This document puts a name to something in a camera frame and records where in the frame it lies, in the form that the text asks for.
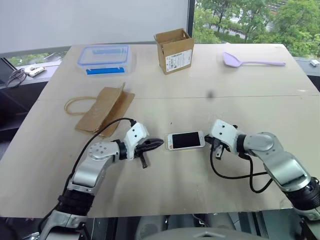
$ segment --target purple spatula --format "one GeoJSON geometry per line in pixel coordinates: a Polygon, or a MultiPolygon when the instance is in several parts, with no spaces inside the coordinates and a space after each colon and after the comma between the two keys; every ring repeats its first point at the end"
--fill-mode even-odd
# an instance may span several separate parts
{"type": "Polygon", "coordinates": [[[242,64],[269,64],[269,65],[277,65],[284,66],[286,65],[283,61],[240,61],[236,56],[223,52],[223,60],[226,65],[229,65],[234,68],[240,67],[242,64]]]}

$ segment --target black cable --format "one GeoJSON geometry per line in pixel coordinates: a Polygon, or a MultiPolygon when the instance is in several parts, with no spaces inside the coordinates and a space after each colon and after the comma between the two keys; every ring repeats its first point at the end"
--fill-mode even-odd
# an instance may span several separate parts
{"type": "MultiPolygon", "coordinates": [[[[211,151],[210,151],[210,164],[211,164],[211,168],[212,170],[214,171],[215,174],[217,174],[220,178],[223,178],[223,179],[246,179],[246,178],[250,178],[251,175],[243,175],[243,176],[224,176],[222,174],[220,174],[215,166],[214,166],[214,162],[213,162],[213,153],[214,153],[214,149],[213,147],[211,148],[211,151]]],[[[253,173],[252,176],[260,176],[260,175],[265,175],[265,174],[268,174],[266,171],[262,171],[262,172],[257,172],[257,173],[253,173]]]]}
{"type": "Polygon", "coordinates": [[[27,77],[27,74],[25,73],[25,69],[24,68],[20,68],[19,70],[15,70],[13,71],[13,73],[11,73],[8,81],[5,83],[5,87],[7,89],[13,89],[18,87],[27,77]],[[12,86],[9,86],[9,84],[11,84],[14,80],[18,80],[18,82],[12,86]]]}
{"type": "MultiPolygon", "coordinates": [[[[96,134],[93,135],[93,137],[91,137],[89,139],[89,141],[87,141],[87,143],[84,145],[83,149],[81,150],[78,158],[76,159],[74,165],[73,165],[73,168],[72,168],[72,171],[71,173],[69,174],[69,176],[67,177],[66,179],[66,182],[64,184],[64,188],[63,188],[63,192],[62,192],[62,195],[66,192],[67,190],[67,187],[68,187],[68,184],[69,184],[69,181],[71,179],[71,177],[75,174],[76,172],[76,168],[77,168],[77,165],[82,157],[82,155],[84,154],[84,152],[86,151],[87,147],[89,146],[89,144],[97,137],[99,136],[99,134],[101,134],[104,130],[106,130],[110,125],[116,123],[116,122],[119,122],[121,120],[128,120],[130,121],[130,125],[131,127],[133,127],[137,121],[135,121],[134,119],[132,118],[128,118],[128,117],[121,117],[121,118],[118,118],[116,120],[113,120],[111,122],[109,122],[106,126],[104,126],[103,128],[101,128],[99,131],[96,132],[96,134]]],[[[42,232],[42,224],[44,223],[44,221],[50,216],[50,214],[53,212],[53,210],[55,210],[56,208],[58,207],[58,204],[47,214],[44,216],[44,218],[40,221],[40,223],[38,224],[38,232],[39,234],[42,232]]]]}
{"type": "Polygon", "coordinates": [[[248,157],[248,160],[250,162],[250,174],[249,175],[243,175],[243,176],[224,176],[222,174],[220,174],[215,166],[214,166],[214,162],[213,162],[213,153],[214,153],[214,148],[211,147],[211,150],[210,150],[210,164],[211,164],[211,168],[212,170],[214,171],[215,174],[217,174],[219,177],[223,178],[223,179],[229,179],[229,180],[234,180],[234,179],[245,179],[245,178],[249,178],[249,185],[250,185],[250,189],[252,192],[256,193],[256,194],[260,194],[262,193],[263,191],[265,191],[269,186],[270,184],[272,183],[272,179],[270,179],[266,185],[261,188],[260,190],[255,190],[254,189],[254,186],[253,186],[253,177],[254,176],[260,176],[260,175],[265,175],[265,174],[268,174],[266,171],[263,171],[263,172],[257,172],[257,173],[254,173],[254,163],[251,159],[251,157],[248,157]]]}
{"type": "Polygon", "coordinates": [[[197,217],[195,214],[192,214],[192,216],[193,216],[195,219],[197,219],[199,222],[203,222],[203,224],[204,224],[204,226],[205,226],[206,228],[210,228],[209,224],[207,224],[205,220],[202,220],[200,217],[197,217]]]}
{"type": "Polygon", "coordinates": [[[97,131],[96,134],[93,135],[93,137],[91,137],[91,138],[89,139],[89,141],[84,145],[83,149],[81,150],[78,158],[76,159],[76,161],[75,161],[75,163],[74,163],[74,165],[73,165],[73,168],[72,168],[71,173],[70,173],[69,176],[67,177],[67,180],[66,180],[65,185],[64,185],[63,192],[65,192],[65,191],[67,190],[68,183],[69,183],[71,177],[75,174],[77,165],[78,165],[78,163],[79,163],[82,155],[83,155],[84,152],[86,151],[87,147],[89,146],[89,144],[90,144],[97,136],[99,136],[99,134],[101,134],[104,130],[106,130],[110,125],[112,125],[112,124],[114,124],[114,123],[116,123],[116,122],[119,122],[119,121],[121,121],[121,120],[128,120],[128,121],[130,121],[131,127],[133,127],[133,125],[136,124],[136,121],[135,121],[134,119],[132,119],[132,118],[121,117],[121,118],[118,118],[118,119],[116,119],[116,120],[113,120],[112,122],[108,123],[106,126],[104,126],[103,128],[101,128],[99,131],[97,131]]]}
{"type": "Polygon", "coordinates": [[[260,194],[270,186],[270,184],[272,183],[273,180],[271,178],[263,188],[261,188],[260,190],[255,190],[254,189],[254,184],[253,184],[254,163],[253,163],[251,157],[249,157],[248,159],[249,159],[249,162],[250,162],[250,178],[249,178],[250,189],[251,189],[252,192],[254,192],[256,194],[260,194]]]}
{"type": "Polygon", "coordinates": [[[84,235],[85,235],[86,240],[90,240],[90,234],[89,234],[89,232],[88,232],[88,229],[87,229],[87,226],[86,226],[86,225],[84,225],[83,231],[84,231],[84,235]]]}

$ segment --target wooden table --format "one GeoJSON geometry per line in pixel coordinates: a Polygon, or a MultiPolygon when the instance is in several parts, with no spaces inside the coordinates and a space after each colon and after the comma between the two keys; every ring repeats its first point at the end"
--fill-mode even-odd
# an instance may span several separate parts
{"type": "MultiPolygon", "coordinates": [[[[43,217],[62,193],[66,177],[91,137],[74,129],[81,116],[64,112],[66,100],[96,96],[103,87],[120,87],[136,94],[125,116],[146,125],[150,136],[173,132],[208,133],[216,119],[237,124],[245,133],[274,133],[312,176],[320,177],[320,97],[316,88],[279,44],[195,45],[191,68],[164,75],[156,45],[133,45],[132,74],[85,76],[76,67],[83,46],[72,47],[34,104],[0,161],[0,215],[43,217]],[[247,65],[229,68],[221,52],[246,60],[285,61],[285,67],[247,65]]],[[[92,101],[71,110],[85,111],[92,101]]],[[[129,129],[121,122],[110,140],[123,139],[129,129]]],[[[148,152],[149,167],[138,159],[111,166],[97,194],[90,217],[259,211],[290,208],[272,183],[263,193],[249,188],[249,179],[216,176],[209,163],[210,146],[148,152]]],[[[247,161],[226,152],[216,168],[225,175],[249,172],[247,161]]],[[[263,171],[254,159],[254,171],[263,171]]],[[[254,178],[261,188],[268,176],[254,178]]]]}

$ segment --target blue lid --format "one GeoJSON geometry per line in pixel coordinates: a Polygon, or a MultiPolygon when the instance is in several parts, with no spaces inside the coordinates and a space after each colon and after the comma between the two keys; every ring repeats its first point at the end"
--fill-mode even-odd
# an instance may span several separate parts
{"type": "Polygon", "coordinates": [[[129,45],[99,45],[85,47],[78,65],[125,64],[128,60],[129,45]]]}

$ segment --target white phone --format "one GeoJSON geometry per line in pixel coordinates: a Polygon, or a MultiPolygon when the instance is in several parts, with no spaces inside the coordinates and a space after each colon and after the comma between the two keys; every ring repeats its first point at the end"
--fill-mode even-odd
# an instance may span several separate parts
{"type": "Polygon", "coordinates": [[[202,148],[206,144],[203,131],[172,133],[167,137],[169,150],[202,148]]]}

